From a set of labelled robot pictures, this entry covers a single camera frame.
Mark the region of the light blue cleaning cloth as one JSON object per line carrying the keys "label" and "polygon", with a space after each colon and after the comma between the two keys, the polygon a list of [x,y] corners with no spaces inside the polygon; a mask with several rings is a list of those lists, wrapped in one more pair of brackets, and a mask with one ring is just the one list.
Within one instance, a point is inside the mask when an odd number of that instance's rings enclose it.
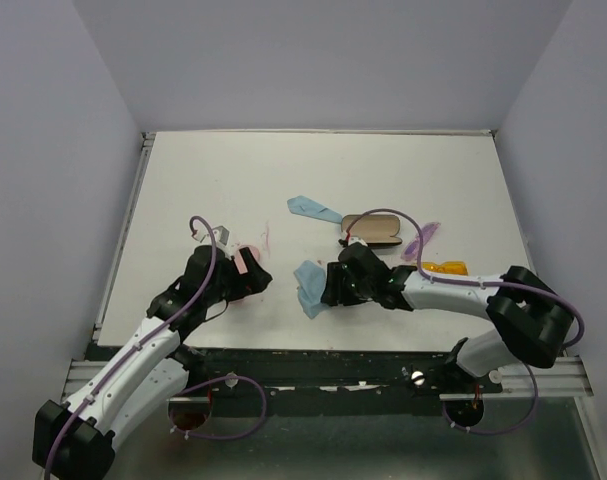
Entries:
{"label": "light blue cleaning cloth", "polygon": [[295,271],[297,280],[297,298],[304,314],[314,319],[328,309],[322,302],[322,294],[326,285],[326,273],[317,264],[306,260]]}

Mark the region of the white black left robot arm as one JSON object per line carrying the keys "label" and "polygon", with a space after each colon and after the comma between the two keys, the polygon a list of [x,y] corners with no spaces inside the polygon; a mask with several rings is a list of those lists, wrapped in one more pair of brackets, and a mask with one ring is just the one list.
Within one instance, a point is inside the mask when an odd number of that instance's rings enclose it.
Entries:
{"label": "white black left robot arm", "polygon": [[210,307],[266,290],[272,281],[249,248],[246,270],[215,245],[200,246],[184,273],[151,302],[126,344],[66,401],[37,412],[32,460],[47,479],[102,479],[118,445],[158,404],[217,384],[180,356],[187,337],[207,320]]}

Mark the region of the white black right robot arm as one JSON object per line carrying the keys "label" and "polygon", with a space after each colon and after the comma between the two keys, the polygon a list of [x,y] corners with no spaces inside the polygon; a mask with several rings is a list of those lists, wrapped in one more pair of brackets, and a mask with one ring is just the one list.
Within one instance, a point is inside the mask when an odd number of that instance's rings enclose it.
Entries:
{"label": "white black right robot arm", "polygon": [[498,276],[437,275],[417,266],[389,267],[361,243],[328,264],[321,301],[330,307],[374,302],[388,310],[438,310],[489,321],[492,330],[460,340],[443,367],[445,384],[457,392],[506,365],[551,368],[577,318],[524,267]]}

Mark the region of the purple sunglasses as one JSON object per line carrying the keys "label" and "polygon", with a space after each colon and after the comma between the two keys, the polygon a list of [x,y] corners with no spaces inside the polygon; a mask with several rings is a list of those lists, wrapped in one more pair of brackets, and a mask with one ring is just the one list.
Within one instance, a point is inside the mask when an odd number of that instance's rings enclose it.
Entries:
{"label": "purple sunglasses", "polygon": [[430,241],[440,226],[440,222],[428,222],[424,224],[415,238],[404,247],[400,258],[407,262],[415,261],[420,247],[425,246]]}

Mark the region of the orange sunglasses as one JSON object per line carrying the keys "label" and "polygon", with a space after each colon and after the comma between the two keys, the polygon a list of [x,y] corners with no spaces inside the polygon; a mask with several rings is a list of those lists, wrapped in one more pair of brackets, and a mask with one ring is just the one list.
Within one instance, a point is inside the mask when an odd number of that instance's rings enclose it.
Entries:
{"label": "orange sunglasses", "polygon": [[462,261],[446,261],[442,263],[423,262],[421,266],[431,274],[468,275],[467,265]]}

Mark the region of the pink glasses case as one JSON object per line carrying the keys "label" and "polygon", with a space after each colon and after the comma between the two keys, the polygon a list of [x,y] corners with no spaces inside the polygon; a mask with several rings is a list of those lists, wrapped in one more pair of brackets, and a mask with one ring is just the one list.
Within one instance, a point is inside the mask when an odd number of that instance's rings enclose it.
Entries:
{"label": "pink glasses case", "polygon": [[244,299],[257,291],[256,258],[250,247],[241,247],[233,256],[232,301]]}

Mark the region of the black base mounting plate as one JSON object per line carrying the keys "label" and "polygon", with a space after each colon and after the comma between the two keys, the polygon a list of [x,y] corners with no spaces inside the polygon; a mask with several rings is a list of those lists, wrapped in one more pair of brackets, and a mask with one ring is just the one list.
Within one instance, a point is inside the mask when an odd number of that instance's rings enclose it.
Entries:
{"label": "black base mounting plate", "polygon": [[502,390],[488,377],[448,377],[442,352],[182,346],[172,357],[195,389],[169,400],[169,412],[179,415],[437,416],[443,396],[471,400]]}

